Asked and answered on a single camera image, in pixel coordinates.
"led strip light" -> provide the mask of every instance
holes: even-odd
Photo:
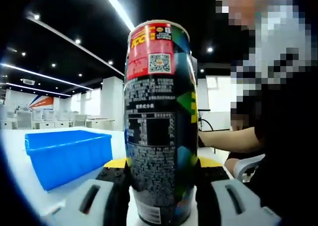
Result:
[[[47,75],[43,75],[43,74],[39,74],[39,73],[36,73],[36,72],[33,72],[33,71],[28,71],[28,70],[25,70],[25,69],[22,69],[22,68],[13,66],[13,65],[8,65],[8,64],[5,64],[5,63],[3,63],[1,65],[3,67],[7,67],[7,68],[10,68],[10,69],[15,69],[17,71],[22,71],[22,72],[26,72],[26,73],[29,73],[29,74],[32,74],[32,75],[37,75],[37,76],[41,76],[41,77],[44,77],[44,78],[49,78],[49,79],[52,79],[52,80],[56,80],[58,82],[62,82],[62,83],[74,85],[74,86],[77,86],[77,87],[93,90],[92,88],[88,88],[88,87],[85,87],[85,86],[82,86],[82,85],[79,85],[79,84],[76,84],[76,83],[71,83],[71,82],[68,82],[68,81],[65,81],[65,80],[61,80],[61,79],[58,79],[58,78],[53,78],[53,77],[50,77],[50,76],[47,76]]]
[[[7,84],[7,85],[11,85],[11,86],[15,86],[15,87],[19,87],[19,88],[27,88],[27,89],[31,89],[31,90],[35,90],[35,91],[40,91],[40,92],[45,92],[45,93],[53,93],[53,94],[57,94],[57,95],[63,95],[63,96],[71,97],[71,95],[68,95],[68,94],[55,93],[55,92],[46,91],[46,90],[37,89],[37,88],[30,88],[30,87],[21,86],[21,85],[14,84],[14,83],[5,83],[5,84]]]

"blue plastic bin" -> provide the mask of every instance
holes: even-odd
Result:
[[[25,135],[25,149],[44,190],[49,191],[112,160],[111,135],[87,131]]]

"can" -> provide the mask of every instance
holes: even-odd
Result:
[[[128,44],[125,145],[138,214],[150,225],[180,225],[191,212],[198,143],[189,35],[153,20]]]

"ceiling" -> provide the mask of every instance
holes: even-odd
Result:
[[[166,19],[181,24],[190,35],[192,55],[199,63],[230,63],[242,59],[243,54],[248,52],[248,32],[229,26],[226,14],[215,14],[215,0],[118,1],[134,26],[152,19]],[[89,88],[101,87],[103,78],[123,78],[77,46],[25,18],[30,13],[39,14],[41,22],[68,38],[81,39],[81,46],[105,62],[111,60],[115,69],[124,72],[130,30],[108,0],[33,0],[26,7],[24,17],[10,36],[1,63]],[[213,47],[212,53],[207,52],[208,47]],[[1,75],[1,82],[51,92],[72,95],[87,91],[81,87],[10,68],[3,68]],[[23,84],[20,80],[22,78],[34,80],[35,85]],[[1,85],[2,89],[8,87],[18,91],[22,89]],[[65,97],[50,93],[48,95]]]

